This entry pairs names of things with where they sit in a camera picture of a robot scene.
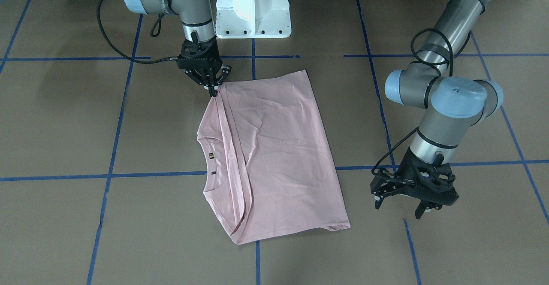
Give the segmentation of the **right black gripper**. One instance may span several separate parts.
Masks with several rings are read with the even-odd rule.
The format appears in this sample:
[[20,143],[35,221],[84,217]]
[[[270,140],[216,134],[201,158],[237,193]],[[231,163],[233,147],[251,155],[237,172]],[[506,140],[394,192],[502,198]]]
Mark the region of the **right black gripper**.
[[185,40],[177,56],[177,66],[198,85],[208,90],[210,97],[231,74],[232,67],[222,65],[216,39],[193,43]]

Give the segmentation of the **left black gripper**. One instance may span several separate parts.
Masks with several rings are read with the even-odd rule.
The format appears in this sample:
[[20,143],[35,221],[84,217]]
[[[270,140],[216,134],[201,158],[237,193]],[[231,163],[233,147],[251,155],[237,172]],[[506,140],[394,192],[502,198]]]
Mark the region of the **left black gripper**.
[[436,152],[434,163],[430,164],[407,150],[396,172],[390,172],[377,164],[372,169],[375,209],[380,209],[386,197],[398,194],[420,200],[414,211],[416,220],[420,220],[431,209],[453,205],[459,195],[453,185],[455,175],[444,160],[443,154]]

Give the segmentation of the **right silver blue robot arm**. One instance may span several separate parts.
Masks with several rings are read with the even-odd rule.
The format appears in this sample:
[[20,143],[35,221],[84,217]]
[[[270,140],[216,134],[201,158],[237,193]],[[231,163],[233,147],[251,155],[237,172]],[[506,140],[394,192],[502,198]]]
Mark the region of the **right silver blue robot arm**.
[[178,68],[192,81],[208,90],[211,97],[216,97],[219,88],[231,74],[232,68],[222,62],[218,50],[210,0],[124,0],[126,7],[133,13],[157,15],[157,21],[151,31],[153,37],[159,35],[161,21],[166,15],[178,16],[181,20],[184,42],[180,54],[152,61],[132,58],[112,43],[101,19],[104,1],[100,0],[97,5],[97,23],[105,41],[117,54],[138,64],[176,62]]

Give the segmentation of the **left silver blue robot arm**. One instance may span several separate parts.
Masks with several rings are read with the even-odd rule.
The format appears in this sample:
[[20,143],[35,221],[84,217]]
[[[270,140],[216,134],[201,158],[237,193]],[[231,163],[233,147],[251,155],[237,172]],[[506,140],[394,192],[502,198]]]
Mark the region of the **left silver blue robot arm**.
[[470,32],[492,0],[449,0],[434,27],[419,31],[410,41],[414,60],[405,70],[386,78],[386,97],[401,105],[425,109],[398,169],[391,172],[376,164],[370,184],[374,206],[404,195],[419,200],[419,220],[431,209],[451,206],[459,195],[450,160],[467,130],[492,116],[504,93],[491,79],[455,76],[455,58],[469,41]]

